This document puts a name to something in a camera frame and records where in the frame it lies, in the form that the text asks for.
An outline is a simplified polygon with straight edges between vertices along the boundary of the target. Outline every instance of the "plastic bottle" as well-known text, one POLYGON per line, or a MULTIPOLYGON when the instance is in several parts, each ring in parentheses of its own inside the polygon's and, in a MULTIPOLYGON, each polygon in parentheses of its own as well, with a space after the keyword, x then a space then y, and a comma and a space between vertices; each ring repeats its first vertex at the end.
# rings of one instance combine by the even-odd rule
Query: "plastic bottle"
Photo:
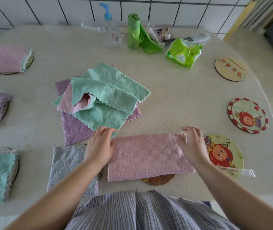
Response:
POLYGON ((103 37, 103 44, 107 47, 115 47, 120 44, 120 35, 118 25, 112 21, 112 16, 109 13, 109 6, 105 3, 99 3, 105 8, 104 14, 105 23, 101 27, 101 35, 103 37))

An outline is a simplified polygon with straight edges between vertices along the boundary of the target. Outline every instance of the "remote control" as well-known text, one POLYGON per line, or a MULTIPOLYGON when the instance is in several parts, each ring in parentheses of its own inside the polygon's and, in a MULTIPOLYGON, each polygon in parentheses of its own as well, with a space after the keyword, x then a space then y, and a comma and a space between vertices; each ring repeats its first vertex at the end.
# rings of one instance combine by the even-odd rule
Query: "remote control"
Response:
POLYGON ((209 38, 210 38, 210 36, 207 33, 202 33, 202 34, 197 34, 192 37, 186 37, 183 39, 185 39, 189 42, 197 43, 197 42, 204 42, 204 41, 208 40, 209 38))

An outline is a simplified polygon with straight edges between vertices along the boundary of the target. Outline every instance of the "blue pump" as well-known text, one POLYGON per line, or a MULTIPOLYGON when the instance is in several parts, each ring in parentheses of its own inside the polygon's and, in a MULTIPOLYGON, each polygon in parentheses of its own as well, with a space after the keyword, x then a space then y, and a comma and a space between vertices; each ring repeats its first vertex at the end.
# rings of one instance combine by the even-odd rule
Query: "blue pump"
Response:
POLYGON ((99 3, 100 6, 105 8, 105 14, 104 14, 104 19, 107 21, 111 21, 112 20, 112 15, 109 13, 109 6, 105 3, 99 3))

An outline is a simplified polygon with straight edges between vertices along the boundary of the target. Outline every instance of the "green tissue pack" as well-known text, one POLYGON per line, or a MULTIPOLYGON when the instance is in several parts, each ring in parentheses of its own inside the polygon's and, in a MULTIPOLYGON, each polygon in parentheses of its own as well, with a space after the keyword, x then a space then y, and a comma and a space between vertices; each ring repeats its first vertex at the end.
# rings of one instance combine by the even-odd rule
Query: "green tissue pack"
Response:
POLYGON ((177 38, 169 46, 166 52, 166 58, 190 68, 200 56, 201 51, 202 45, 194 44, 182 38, 177 38))

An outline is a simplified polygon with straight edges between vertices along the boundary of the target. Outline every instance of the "gray towel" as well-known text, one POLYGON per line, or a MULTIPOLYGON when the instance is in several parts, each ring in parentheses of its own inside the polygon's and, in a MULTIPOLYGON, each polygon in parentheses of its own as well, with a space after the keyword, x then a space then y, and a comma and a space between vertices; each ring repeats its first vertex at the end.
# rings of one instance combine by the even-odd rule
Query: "gray towel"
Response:
MULTIPOLYGON (((53 159, 50 171, 50 178, 47 185, 47 191, 58 184, 66 177, 78 164, 83 161, 86 145, 54 147, 53 159)), ((99 174, 88 186, 83 196, 95 196, 98 193, 99 174)))

